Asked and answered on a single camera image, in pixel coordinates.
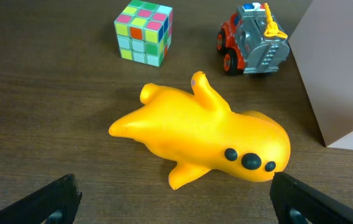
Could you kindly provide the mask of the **red grey toy truck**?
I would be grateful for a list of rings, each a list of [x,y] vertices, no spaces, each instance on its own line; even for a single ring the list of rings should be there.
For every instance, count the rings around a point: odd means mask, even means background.
[[[237,7],[221,24],[216,43],[226,75],[274,73],[290,53],[288,35],[271,13],[268,3]]]

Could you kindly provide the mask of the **colourful puzzle cube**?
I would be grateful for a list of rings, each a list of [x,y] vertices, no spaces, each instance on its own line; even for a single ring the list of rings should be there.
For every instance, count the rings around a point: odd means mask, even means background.
[[[132,0],[114,20],[121,57],[161,66],[172,42],[173,8]]]

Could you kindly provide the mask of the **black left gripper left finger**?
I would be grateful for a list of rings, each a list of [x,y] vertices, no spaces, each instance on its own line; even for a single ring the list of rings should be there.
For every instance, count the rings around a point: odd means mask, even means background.
[[[73,224],[82,193],[67,174],[0,210],[0,224]]]

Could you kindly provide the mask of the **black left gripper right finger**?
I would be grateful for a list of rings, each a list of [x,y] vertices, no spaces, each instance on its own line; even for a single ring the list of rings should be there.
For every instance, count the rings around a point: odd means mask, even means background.
[[[279,224],[353,224],[353,209],[285,172],[275,173],[270,199]]]

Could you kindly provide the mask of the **yellow squishy airplane toy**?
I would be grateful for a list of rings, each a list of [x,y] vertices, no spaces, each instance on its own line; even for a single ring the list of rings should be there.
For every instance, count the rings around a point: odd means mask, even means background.
[[[273,179],[288,164],[287,132],[258,111],[235,113],[202,71],[191,78],[193,93],[148,83],[143,107],[109,127],[114,137],[144,144],[158,157],[176,162],[168,175],[173,190],[220,170],[251,182]]]

